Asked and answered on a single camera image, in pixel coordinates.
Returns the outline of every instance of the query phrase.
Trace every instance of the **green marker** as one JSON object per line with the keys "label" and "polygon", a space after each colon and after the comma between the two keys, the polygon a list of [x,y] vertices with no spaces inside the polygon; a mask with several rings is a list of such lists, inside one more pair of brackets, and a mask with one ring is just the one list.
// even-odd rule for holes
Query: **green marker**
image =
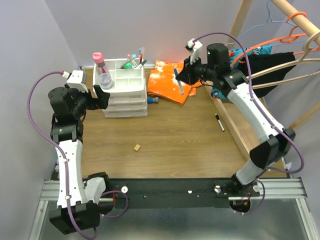
{"label": "green marker", "polygon": [[123,66],[124,69],[131,69],[132,65],[131,62],[128,62],[126,65]]}

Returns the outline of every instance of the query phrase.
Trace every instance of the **black marker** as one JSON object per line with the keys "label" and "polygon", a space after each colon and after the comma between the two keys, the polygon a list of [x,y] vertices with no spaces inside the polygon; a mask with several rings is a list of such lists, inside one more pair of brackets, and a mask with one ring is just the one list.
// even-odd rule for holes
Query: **black marker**
{"label": "black marker", "polygon": [[222,126],[222,122],[220,121],[219,115],[218,115],[218,114],[215,114],[215,118],[218,120],[218,123],[219,123],[219,125],[220,125],[220,128],[221,128],[222,132],[224,132],[224,131],[225,131],[225,128],[224,128],[224,126]]}

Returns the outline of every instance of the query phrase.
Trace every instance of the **gray wall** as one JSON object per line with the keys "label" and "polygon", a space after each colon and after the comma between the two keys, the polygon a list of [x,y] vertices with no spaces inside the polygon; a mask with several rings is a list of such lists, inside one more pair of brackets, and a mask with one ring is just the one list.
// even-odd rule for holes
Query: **gray wall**
{"label": "gray wall", "polygon": [[[0,239],[26,240],[44,179],[55,164],[54,148],[32,128],[26,101],[32,84],[50,71],[72,70],[76,61],[43,0],[2,1],[0,7]],[[49,77],[35,91],[34,120],[50,133]]]}
{"label": "gray wall", "polygon": [[[302,0],[296,0],[293,3],[299,11],[305,11],[308,19],[316,26],[320,27],[319,9],[320,2],[317,0],[308,1],[305,4]],[[284,24],[281,25],[276,36],[287,35],[291,27]],[[289,44],[285,46],[277,46],[275,52],[299,52],[302,51],[303,43]],[[314,52],[310,57],[320,58],[320,52]],[[297,76],[313,73],[320,70],[320,64],[303,64],[296,66],[291,70],[286,78],[294,78]],[[288,127],[295,120],[301,117],[307,110],[320,101],[320,76],[314,76],[299,80],[297,82],[286,83],[280,85],[271,91],[266,96],[268,106],[274,116]],[[312,213],[318,232],[320,232],[320,207],[319,207],[319,174],[320,174],[320,112],[315,114],[311,120],[304,123],[296,131],[295,143],[302,150],[305,158],[305,168],[295,177],[301,177],[308,195],[307,204]],[[300,166],[300,158],[296,151],[291,148],[288,155],[285,157],[287,163],[292,162],[292,169],[297,169]]]}
{"label": "gray wall", "polygon": [[[106,59],[138,54],[145,47],[149,64],[160,59],[182,62],[191,38],[210,32],[229,33],[240,0],[46,0],[69,47],[82,66],[93,65],[92,53]],[[226,42],[224,36],[202,41]]]}

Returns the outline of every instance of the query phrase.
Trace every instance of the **cable connector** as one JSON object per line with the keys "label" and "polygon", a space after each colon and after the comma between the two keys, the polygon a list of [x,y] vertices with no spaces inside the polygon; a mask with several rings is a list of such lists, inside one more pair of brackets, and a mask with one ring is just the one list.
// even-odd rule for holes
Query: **cable connector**
{"label": "cable connector", "polygon": [[65,79],[69,79],[70,76],[71,76],[71,73],[70,72],[67,72],[67,71],[62,71],[63,74],[61,75],[63,78]]}

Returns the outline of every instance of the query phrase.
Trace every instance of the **wooden table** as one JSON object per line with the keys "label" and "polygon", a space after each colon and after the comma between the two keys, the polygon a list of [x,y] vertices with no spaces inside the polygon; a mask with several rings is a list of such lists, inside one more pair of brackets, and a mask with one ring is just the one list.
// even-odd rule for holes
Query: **wooden table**
{"label": "wooden table", "polygon": [[[93,70],[87,69],[92,89]],[[150,69],[145,70],[146,79]],[[84,121],[82,174],[106,172],[111,178],[231,177],[246,162],[227,126],[222,132],[217,108],[204,87],[181,106],[160,98],[148,115],[105,118],[87,111]],[[136,144],[141,145],[134,151]],[[265,177],[285,177],[267,172]]]}

